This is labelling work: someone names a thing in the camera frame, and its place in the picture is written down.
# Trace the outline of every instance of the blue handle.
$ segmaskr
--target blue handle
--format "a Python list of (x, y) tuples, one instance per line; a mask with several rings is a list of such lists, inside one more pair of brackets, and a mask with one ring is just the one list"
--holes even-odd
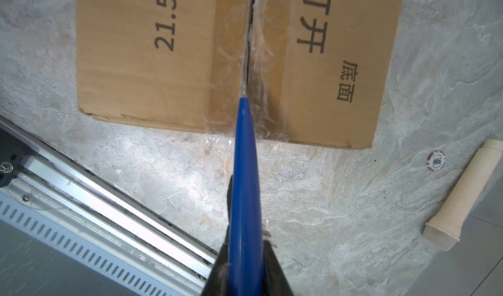
[(259, 167), (251, 113), (248, 98), (241, 98), (229, 228), (228, 286), (232, 296), (261, 296), (264, 278)]

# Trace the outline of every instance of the tile grout line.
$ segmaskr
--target tile grout line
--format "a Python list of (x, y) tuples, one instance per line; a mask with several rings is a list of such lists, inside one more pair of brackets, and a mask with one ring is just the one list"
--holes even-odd
[(482, 222), (486, 222), (486, 223), (489, 223), (489, 224), (494, 225), (494, 226), (496, 226), (496, 227), (503, 228), (503, 227), (501, 227), (501, 226), (499, 226), (499, 225), (496, 225), (496, 224), (493, 224), (493, 223), (491, 223), (491, 222), (488, 222), (487, 220), (483, 220), (483, 219), (481, 219), (481, 218), (474, 217), (473, 215), (469, 215), (469, 217), (473, 217), (473, 218), (476, 218), (476, 219), (478, 219), (478, 220), (481, 220)]
[(489, 271), (489, 273), (485, 276), (485, 278), (480, 282), (480, 284), (477, 286), (477, 288), (473, 291), (473, 293), (470, 294), (470, 296), (472, 296), (477, 290), (478, 288), (482, 285), (482, 283), (484, 283), (485, 279), (487, 279), (487, 277), (489, 276), (489, 274), (491, 274), (491, 272), (494, 271), (494, 269), (498, 266), (498, 264), (503, 260), (503, 257), (500, 259), (500, 261), (498, 261), (498, 263), (496, 263), (496, 265), (491, 269), (491, 271)]

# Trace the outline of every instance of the metal frame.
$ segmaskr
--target metal frame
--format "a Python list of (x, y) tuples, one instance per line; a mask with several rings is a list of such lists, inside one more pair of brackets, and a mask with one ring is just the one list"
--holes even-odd
[(18, 178), (203, 287), (217, 253), (0, 116), (0, 129), (33, 150)]

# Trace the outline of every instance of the beige microphone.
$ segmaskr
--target beige microphone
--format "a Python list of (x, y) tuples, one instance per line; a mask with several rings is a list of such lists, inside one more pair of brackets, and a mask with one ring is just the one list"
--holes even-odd
[(440, 211), (424, 227), (423, 236), (438, 249), (451, 249), (461, 227), (501, 159), (503, 142), (488, 140), (466, 167)]

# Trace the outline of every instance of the gray floor tile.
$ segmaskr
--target gray floor tile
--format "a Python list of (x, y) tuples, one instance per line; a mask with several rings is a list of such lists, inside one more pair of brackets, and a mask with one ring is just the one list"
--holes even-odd
[(503, 257), (502, 242), (502, 228), (469, 216), (461, 241), (438, 253), (406, 295), (470, 296)]
[(503, 227), (503, 178), (496, 181), (470, 215)]
[(500, 261), (494, 270), (477, 288), (473, 296), (502, 296), (503, 295), (503, 261)]

